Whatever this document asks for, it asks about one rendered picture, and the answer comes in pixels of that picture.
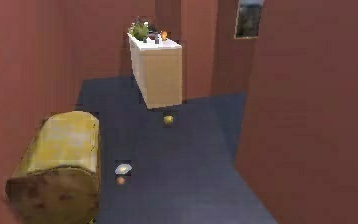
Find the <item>tan sink cabinet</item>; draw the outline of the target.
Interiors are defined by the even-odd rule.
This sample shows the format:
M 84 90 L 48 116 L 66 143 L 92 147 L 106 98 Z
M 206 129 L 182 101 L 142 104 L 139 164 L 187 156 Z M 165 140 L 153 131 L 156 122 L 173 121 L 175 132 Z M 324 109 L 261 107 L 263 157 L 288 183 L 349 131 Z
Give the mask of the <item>tan sink cabinet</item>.
M 182 46 L 158 36 L 146 42 L 128 35 L 132 72 L 148 109 L 179 105 L 182 93 Z

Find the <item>dark sink faucet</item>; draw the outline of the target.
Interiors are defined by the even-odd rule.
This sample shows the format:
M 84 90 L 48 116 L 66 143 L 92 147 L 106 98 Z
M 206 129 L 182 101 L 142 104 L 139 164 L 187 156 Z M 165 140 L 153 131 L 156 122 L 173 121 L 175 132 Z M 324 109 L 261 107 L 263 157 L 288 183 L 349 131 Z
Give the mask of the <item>dark sink faucet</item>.
M 155 44 L 159 44 L 159 34 L 157 32 L 149 33 L 144 39 L 144 43 L 148 43 L 149 41 L 153 41 Z

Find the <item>small white grey dish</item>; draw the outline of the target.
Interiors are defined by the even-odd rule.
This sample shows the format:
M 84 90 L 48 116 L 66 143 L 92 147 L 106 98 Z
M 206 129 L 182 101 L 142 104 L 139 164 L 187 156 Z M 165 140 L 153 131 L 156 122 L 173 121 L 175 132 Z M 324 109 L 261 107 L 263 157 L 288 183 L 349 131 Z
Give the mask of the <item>small white grey dish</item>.
M 115 169 L 116 175 L 127 175 L 132 170 L 132 166 L 130 164 L 120 164 Z

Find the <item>green house plant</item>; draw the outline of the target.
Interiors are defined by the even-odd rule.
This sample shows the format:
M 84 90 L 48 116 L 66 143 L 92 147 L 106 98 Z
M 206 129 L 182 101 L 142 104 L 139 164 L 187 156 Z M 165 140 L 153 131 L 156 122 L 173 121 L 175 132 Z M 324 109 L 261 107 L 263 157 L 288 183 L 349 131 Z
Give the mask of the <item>green house plant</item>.
M 141 18 L 138 17 L 136 21 L 131 24 L 129 33 L 137 40 L 144 41 L 149 34 L 148 22 L 142 21 Z

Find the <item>window in red wall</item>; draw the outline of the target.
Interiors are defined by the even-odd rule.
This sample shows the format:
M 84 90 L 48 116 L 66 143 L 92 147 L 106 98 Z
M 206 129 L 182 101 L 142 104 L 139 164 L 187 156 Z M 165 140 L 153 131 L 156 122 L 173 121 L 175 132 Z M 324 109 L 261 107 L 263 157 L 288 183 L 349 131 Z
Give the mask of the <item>window in red wall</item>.
M 264 0 L 238 0 L 235 37 L 257 38 Z

